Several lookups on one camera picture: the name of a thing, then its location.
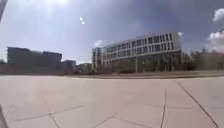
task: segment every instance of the paved plaza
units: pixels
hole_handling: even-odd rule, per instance
[[[224,77],[0,76],[9,128],[223,128]]]

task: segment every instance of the building facade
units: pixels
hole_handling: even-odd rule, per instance
[[[63,71],[63,74],[74,74],[78,72],[78,67],[76,65],[75,60],[64,60],[61,62],[61,68]]]
[[[112,72],[124,68],[136,72],[177,70],[181,63],[177,32],[137,37],[107,45],[100,50],[103,70]]]
[[[92,71],[92,64],[90,63],[83,63],[78,65],[80,73],[91,73]]]
[[[0,0],[0,23],[8,0]]]
[[[94,48],[92,50],[92,70],[100,71],[102,68],[102,50],[101,48]]]
[[[54,52],[31,51],[26,48],[8,47],[8,64],[21,69],[60,67],[62,54]]]

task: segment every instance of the concrete ground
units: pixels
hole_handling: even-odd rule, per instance
[[[224,77],[0,76],[9,128],[224,127]]]

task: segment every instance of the paving tile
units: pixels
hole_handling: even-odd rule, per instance
[[[9,122],[23,120],[26,118],[39,117],[49,114],[48,107],[42,102],[29,102],[14,104],[11,106],[6,119]]]
[[[200,109],[166,108],[163,128],[216,128]]]
[[[219,128],[224,128],[224,109],[209,109],[208,112],[218,124]]]
[[[94,104],[62,113],[54,114],[60,128],[93,128],[119,111],[123,105],[109,102]]]
[[[82,105],[82,103],[65,94],[58,94],[51,97],[47,97],[45,100],[51,113],[57,113]]]
[[[178,84],[173,84],[167,88],[166,106],[192,108],[198,105]]]
[[[148,127],[159,127],[161,125],[162,115],[163,107],[130,104],[115,117]]]
[[[224,79],[184,79],[179,83],[204,107],[224,109]]]
[[[144,127],[111,118],[105,121],[104,123],[100,124],[96,128],[144,128]]]
[[[9,124],[10,128],[57,128],[51,117],[41,117]]]
[[[147,86],[130,100],[130,103],[148,106],[163,106],[165,103],[165,87],[163,86]]]

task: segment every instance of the sky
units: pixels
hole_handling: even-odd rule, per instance
[[[137,36],[179,32],[185,52],[224,51],[224,0],[8,0],[0,24],[7,47],[91,62],[91,51]]]

